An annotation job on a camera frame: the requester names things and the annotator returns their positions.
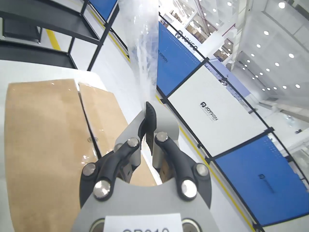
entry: white panel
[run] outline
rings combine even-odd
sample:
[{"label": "white panel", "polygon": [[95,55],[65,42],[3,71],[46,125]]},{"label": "white panel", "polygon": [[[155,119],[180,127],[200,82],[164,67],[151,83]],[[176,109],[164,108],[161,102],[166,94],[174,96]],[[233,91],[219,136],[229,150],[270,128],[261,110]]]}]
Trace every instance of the white panel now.
[{"label": "white panel", "polygon": [[169,100],[212,156],[264,130],[205,66]]},{"label": "white panel", "polygon": [[273,226],[264,227],[264,230],[265,232],[308,232],[308,228],[309,215]]}]

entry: joyson logo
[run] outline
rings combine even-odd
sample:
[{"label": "joyson logo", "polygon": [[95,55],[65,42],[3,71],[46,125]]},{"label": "joyson logo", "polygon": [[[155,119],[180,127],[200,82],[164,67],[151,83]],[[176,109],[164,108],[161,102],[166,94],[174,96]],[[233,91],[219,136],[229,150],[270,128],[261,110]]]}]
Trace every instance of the joyson logo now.
[{"label": "joyson logo", "polygon": [[217,116],[213,113],[213,111],[207,106],[205,102],[202,102],[200,104],[200,107],[204,111],[204,113],[206,113],[206,115],[210,117],[212,121],[218,120]]},{"label": "joyson logo", "polygon": [[[184,38],[182,37],[183,39],[186,39],[189,43],[191,43],[197,49],[197,46],[192,41],[190,41],[188,37],[183,35],[183,32],[181,30],[179,30],[179,33],[184,37]],[[180,39],[180,37],[181,37],[181,35],[179,33],[177,33],[177,32],[175,33],[175,37],[177,39]]]},{"label": "joyson logo", "polygon": [[159,53],[159,56],[160,57],[162,57],[162,59],[164,60],[164,62],[168,62],[168,60],[166,59],[166,57],[160,52],[160,51],[158,51],[158,53]]}]

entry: ceiling light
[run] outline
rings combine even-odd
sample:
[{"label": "ceiling light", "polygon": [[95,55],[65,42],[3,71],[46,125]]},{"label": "ceiling light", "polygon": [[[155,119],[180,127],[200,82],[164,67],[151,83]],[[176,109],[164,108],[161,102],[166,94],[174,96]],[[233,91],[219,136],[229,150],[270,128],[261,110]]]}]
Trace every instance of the ceiling light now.
[{"label": "ceiling light", "polygon": [[280,2],[280,3],[278,3],[278,6],[279,6],[280,9],[284,9],[286,4],[284,2]]}]

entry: white label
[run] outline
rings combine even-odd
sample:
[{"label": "white label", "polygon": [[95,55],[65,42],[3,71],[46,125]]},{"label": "white label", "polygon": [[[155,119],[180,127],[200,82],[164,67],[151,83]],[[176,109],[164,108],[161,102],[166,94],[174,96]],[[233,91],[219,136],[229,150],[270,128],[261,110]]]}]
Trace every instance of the white label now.
[{"label": "white label", "polygon": [[104,232],[180,232],[182,231],[180,213],[106,216]]}]

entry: white floor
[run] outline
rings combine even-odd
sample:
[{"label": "white floor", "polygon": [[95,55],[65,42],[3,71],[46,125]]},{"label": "white floor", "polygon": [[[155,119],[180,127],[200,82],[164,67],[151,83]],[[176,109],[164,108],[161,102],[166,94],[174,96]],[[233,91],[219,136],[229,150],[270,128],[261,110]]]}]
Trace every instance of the white floor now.
[{"label": "white floor", "polygon": [[[82,3],[79,0],[54,0],[64,4],[77,11],[80,10]],[[85,17],[90,22],[91,26],[97,32],[99,36],[103,33],[103,28],[96,21],[89,11],[85,12]],[[117,34],[125,39],[124,31],[121,29],[121,18],[116,20],[116,24],[113,29]],[[61,50],[67,51],[70,45],[71,37],[55,33],[56,39],[59,43]],[[43,31],[42,46],[52,47],[51,41],[48,38],[46,31]],[[71,55],[80,70],[86,70],[91,58],[96,49],[96,45],[76,39],[73,45]],[[138,99],[138,93],[135,86],[134,76],[129,66],[128,59],[120,52],[116,44],[110,37],[107,37],[104,42],[101,51],[96,59],[92,72],[99,75],[106,89],[117,98],[117,101],[122,109],[122,112],[127,119],[128,123],[138,114],[140,111],[140,103]],[[187,153],[196,162],[203,162],[198,156],[196,151],[188,144],[183,134],[179,139],[180,148]],[[144,156],[148,163],[151,163],[151,156],[149,150],[144,150]],[[212,204],[211,213],[217,222],[221,232],[246,232],[252,231],[252,229],[245,222],[239,211],[236,209],[232,200],[227,196],[221,186],[221,182],[218,181],[212,174]]]}]

